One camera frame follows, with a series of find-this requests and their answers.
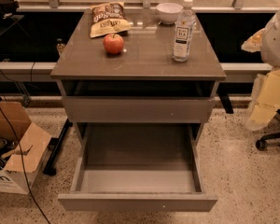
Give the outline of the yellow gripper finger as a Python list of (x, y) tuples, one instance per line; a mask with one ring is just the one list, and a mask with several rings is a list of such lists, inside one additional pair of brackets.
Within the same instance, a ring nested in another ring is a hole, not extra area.
[(258, 74), (251, 93), (245, 126), (250, 131), (266, 127), (280, 109), (280, 68)]

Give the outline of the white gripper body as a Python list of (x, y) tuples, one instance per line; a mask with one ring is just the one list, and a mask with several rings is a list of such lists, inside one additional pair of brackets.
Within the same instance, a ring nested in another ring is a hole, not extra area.
[(262, 49), (262, 38), (265, 29), (262, 28), (250, 36), (241, 46), (243, 51), (247, 52), (260, 52)]

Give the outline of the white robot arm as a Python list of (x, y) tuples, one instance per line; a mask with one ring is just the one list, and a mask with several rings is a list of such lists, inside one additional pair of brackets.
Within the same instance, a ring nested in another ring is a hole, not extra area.
[(242, 50), (260, 52), (261, 59), (272, 67), (266, 75), (257, 74), (245, 126), (257, 131), (266, 127), (280, 109), (280, 8), (263, 29), (250, 36)]

